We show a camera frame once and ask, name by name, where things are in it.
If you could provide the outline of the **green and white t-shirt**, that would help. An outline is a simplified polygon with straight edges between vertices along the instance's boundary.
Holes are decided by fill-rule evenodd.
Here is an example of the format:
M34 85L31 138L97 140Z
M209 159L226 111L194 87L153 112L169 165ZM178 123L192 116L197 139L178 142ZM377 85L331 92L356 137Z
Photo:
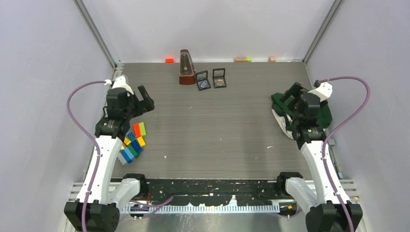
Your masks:
M279 124L282 132L293 139L292 137L292 124L293 124L293 111L288 108L288 104L294 99L290 96L285 102L280 101L283 97L283 93L275 93L271 95L272 100L272 113L277 123ZM326 130L330 123L332 122L332 114L329 106L326 104L323 108L320 109L318 114L317 123Z

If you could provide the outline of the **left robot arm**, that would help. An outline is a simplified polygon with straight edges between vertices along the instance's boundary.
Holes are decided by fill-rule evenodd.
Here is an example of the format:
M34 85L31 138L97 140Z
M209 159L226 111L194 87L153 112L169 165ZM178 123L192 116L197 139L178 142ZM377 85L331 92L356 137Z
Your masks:
M113 168L130 129L130 120L154 110L154 101L143 85L138 86L140 101L127 87L113 87L106 94L106 106L95 132L86 135L94 151L85 182L73 202L66 202L64 214L78 232L114 232L119 225L120 211L140 192L138 178L125 178L109 192Z

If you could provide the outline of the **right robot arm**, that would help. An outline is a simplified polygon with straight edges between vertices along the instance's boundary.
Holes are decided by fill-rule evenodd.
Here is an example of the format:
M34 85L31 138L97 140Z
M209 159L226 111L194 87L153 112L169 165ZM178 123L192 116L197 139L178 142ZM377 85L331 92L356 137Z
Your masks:
M295 82L279 99L292 112L292 138L308 163L315 189L311 190L297 172L282 172L277 180L282 192L292 196L305 214L307 231L354 232L363 211L343 189L318 123L319 112L331 93L332 87L326 83L308 91Z

